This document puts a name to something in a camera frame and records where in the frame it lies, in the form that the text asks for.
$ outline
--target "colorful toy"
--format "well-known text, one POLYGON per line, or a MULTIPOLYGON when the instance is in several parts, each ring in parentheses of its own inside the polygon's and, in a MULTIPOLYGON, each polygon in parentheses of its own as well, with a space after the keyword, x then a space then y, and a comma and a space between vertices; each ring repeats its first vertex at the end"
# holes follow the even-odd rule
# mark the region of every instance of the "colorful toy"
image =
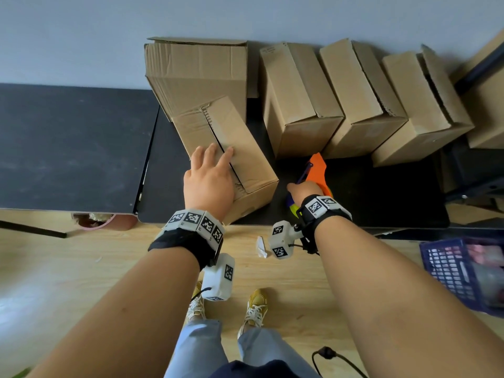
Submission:
MULTIPOLYGON (((313 154, 310 160, 308 161, 308 164, 306 165, 305 171, 303 172, 299 180, 296 182, 296 184, 300 184, 303 183, 304 181, 310 180, 318 184, 318 186, 322 190, 322 193, 325 196, 333 197, 333 193, 331 192, 329 187, 327 187, 327 184, 325 182, 326 167, 327 166, 324 162, 324 159, 322 159, 322 155, 320 155, 320 153, 313 154)), ((287 206, 294 214, 294 216, 297 217, 296 211, 299 209, 299 207, 294 203, 294 200, 290 192, 287 193, 287 206)))

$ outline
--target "light wood floor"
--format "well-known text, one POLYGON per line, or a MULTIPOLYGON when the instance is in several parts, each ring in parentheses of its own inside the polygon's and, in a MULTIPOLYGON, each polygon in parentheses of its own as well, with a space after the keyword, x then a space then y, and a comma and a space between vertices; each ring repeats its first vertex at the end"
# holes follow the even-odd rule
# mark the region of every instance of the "light wood floor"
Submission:
MULTIPOLYGON (((73 231, 57 239, 0 230, 0 378, 34 366, 82 315, 145 254, 159 228, 140 224, 128 232, 76 230, 68 213, 0 211, 0 220, 73 231)), ((327 285, 319 258, 298 251, 288 260, 260 259, 258 235, 268 227, 230 227, 223 252, 236 259, 233 296, 207 305, 207 315, 223 321, 222 343, 230 360, 239 359, 236 333, 249 294, 268 288, 265 325, 280 331, 305 359, 324 345, 362 363, 345 320, 327 285)), ((391 241, 421 263, 416 242, 391 241)), ((501 337, 504 321, 478 315, 501 337)), ((338 360, 319 365, 325 376, 355 377, 338 360)))

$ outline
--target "white wall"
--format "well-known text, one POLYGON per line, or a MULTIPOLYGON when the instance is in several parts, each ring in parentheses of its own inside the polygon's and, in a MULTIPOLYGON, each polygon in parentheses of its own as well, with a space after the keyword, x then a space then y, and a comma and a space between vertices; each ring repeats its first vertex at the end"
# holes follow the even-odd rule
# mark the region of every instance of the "white wall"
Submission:
POLYGON ((389 52, 425 43, 453 69, 502 28, 503 10, 504 0, 0 0, 0 82, 148 88, 143 43, 154 35, 350 37, 389 52))

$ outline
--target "shoe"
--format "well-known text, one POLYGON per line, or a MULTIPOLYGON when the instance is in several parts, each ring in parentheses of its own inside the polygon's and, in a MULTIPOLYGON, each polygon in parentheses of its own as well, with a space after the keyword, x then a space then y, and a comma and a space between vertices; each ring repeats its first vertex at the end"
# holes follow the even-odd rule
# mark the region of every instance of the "shoe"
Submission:
MULTIPOLYGON (((201 291, 201 281, 198 281, 194 292, 192 292, 192 297, 196 296, 201 291)), ((199 295, 197 298, 193 299, 189 304, 189 309, 186 314, 186 323, 192 320, 194 316, 200 316, 201 319, 207 319, 205 317, 205 306, 203 305, 203 298, 199 295)))
POLYGON ((261 289, 257 289, 250 296, 249 302, 247 302, 247 313, 245 314, 245 320, 243 320, 242 327, 238 331, 238 338, 242 336, 245 331, 245 325, 255 326, 256 328, 262 327, 262 322, 264 316, 268 311, 268 300, 266 295, 261 289))

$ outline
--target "jeans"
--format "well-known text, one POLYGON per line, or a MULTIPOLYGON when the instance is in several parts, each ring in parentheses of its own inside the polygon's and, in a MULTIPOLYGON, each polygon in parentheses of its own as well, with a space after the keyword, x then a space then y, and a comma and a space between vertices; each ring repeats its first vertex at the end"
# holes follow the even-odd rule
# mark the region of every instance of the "jeans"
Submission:
MULTIPOLYGON (((164 378, 208 378, 228 363, 221 345, 222 324, 214 319, 191 321, 180 332, 179 340, 164 378)), ((243 333, 238 348, 244 363, 262 366, 274 359, 287 363, 301 378, 319 375, 276 330, 253 328, 243 333)))

